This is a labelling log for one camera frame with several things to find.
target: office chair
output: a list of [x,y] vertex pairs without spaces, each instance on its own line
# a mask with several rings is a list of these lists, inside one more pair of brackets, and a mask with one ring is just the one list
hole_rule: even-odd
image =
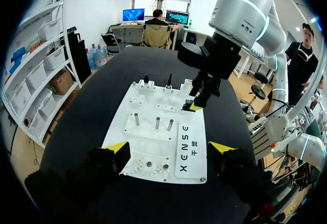
[[113,32],[108,31],[106,34],[101,34],[101,37],[107,45],[107,54],[115,56],[126,47],[133,46],[131,44],[122,43],[121,39],[117,39]]
[[[259,85],[268,83],[267,77],[261,72],[256,72],[254,74],[254,78],[256,79],[255,83],[258,82]],[[251,86],[252,92],[249,93],[249,94],[254,94],[254,98],[252,98],[250,102],[247,102],[246,100],[240,100],[240,105],[245,113],[254,112],[254,109],[251,104],[254,102],[254,100],[257,97],[261,100],[264,100],[266,98],[266,94],[264,93],[264,91],[260,88],[260,86],[256,85],[255,83]]]
[[145,24],[141,46],[169,49],[172,43],[170,39],[171,30],[170,26]]

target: computer monitor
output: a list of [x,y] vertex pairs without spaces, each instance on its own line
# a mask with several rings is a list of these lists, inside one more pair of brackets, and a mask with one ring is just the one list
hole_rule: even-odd
[[144,9],[123,10],[123,21],[144,20]]
[[187,12],[167,10],[166,21],[186,25],[189,21],[189,14]]

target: stool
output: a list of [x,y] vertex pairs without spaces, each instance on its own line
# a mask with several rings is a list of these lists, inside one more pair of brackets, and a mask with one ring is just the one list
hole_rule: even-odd
[[[267,84],[268,83],[268,79],[267,77],[261,73],[261,72],[256,72],[254,74],[254,78],[256,79],[256,82],[260,84]],[[260,86],[256,85],[256,84],[253,84],[251,86],[251,90],[252,92],[250,92],[249,94],[254,94],[254,98],[252,98],[252,100],[250,102],[247,102],[245,100],[241,100],[240,101],[240,104],[241,104],[241,107],[243,109],[244,112],[248,113],[248,110],[251,109],[252,111],[253,110],[253,107],[251,106],[251,104],[254,102],[254,100],[258,97],[259,99],[261,100],[264,100],[266,98],[266,95],[264,93],[264,91],[260,88]]]

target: face mask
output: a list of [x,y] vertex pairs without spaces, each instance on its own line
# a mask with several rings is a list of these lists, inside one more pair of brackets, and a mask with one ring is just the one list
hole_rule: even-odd
[[299,45],[298,49],[297,49],[297,54],[305,61],[309,61],[309,59],[312,57],[313,52],[308,56],[307,53],[305,53],[305,51],[303,51],[300,47],[301,47],[302,43]]

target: black cabinet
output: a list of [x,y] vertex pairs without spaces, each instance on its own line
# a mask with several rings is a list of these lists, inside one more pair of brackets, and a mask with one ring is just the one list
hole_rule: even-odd
[[91,70],[87,61],[84,40],[81,40],[81,36],[79,33],[75,34],[76,30],[76,27],[67,29],[67,36],[69,42],[69,49],[71,50],[71,55],[78,78],[80,79],[80,82],[83,83],[87,79],[87,77],[91,75]]

